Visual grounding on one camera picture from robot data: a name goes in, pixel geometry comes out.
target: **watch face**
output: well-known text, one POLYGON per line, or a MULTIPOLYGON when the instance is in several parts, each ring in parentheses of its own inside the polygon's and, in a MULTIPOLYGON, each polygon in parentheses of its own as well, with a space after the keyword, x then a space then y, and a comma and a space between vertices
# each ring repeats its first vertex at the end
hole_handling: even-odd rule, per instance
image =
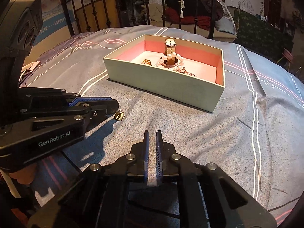
POLYGON ((166 39, 166 46, 167 47, 175 47, 176 43, 175 43, 174 39, 166 39))

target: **gray bedsheet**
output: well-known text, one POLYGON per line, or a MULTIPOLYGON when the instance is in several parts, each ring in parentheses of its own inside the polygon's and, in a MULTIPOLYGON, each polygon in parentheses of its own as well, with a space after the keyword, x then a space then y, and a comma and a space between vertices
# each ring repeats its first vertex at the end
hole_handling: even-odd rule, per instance
MULTIPOLYGON (((112 117, 87 133, 86 140, 64 150, 81 170, 91 163, 113 163, 128 153, 132 144, 142 141, 145 129, 150 132, 150 187, 130 194, 142 205, 178 214, 176 186, 153 187, 157 130, 162 131, 164 141, 174 144, 178 153, 193 162, 217 163, 263 207, 275 209, 271 213, 278 224, 303 192, 304 85, 242 46, 174 28, 105 29, 79 39, 44 63, 26 85, 80 94, 85 91, 84 96, 111 96, 120 103, 126 114, 123 121, 112 117), (143 34, 188 39, 223 49, 226 88, 212 114, 108 79, 103 57, 143 34)), ((32 184, 38 202, 45 204, 76 175, 60 153, 39 162, 32 184)), ((176 219, 129 208, 127 222, 133 227, 135 218, 148 227, 178 227, 176 219)))

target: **gold earring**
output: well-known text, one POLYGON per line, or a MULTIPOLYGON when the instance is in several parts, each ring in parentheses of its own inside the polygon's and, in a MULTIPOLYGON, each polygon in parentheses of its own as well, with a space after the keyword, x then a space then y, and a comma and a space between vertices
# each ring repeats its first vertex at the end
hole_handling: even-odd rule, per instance
POLYGON ((114 115, 114 118, 117 120, 117 121, 121 121, 123 120, 125 117, 125 113, 122 111, 122 109, 119 109, 119 111, 116 111, 115 115, 114 115))

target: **green patterned fabric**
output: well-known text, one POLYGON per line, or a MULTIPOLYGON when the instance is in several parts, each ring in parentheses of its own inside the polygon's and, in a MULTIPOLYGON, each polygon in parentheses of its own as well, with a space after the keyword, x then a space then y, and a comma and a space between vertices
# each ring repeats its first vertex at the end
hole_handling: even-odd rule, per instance
MULTIPOLYGON (((235 9, 234 22, 238 22, 239 10, 235 9)), ((276 62, 284 48, 292 51, 292 38, 278 29, 243 10, 240 12, 240 28, 234 43, 276 62)))

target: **white tassel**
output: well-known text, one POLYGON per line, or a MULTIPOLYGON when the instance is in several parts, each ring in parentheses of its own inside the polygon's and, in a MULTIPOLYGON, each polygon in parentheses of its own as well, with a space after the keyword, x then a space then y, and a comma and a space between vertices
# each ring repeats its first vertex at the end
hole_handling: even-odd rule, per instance
POLYGON ((180 17, 181 19, 184 17, 183 8, 185 7, 184 0, 181 0, 181 8, 180 8, 180 17))

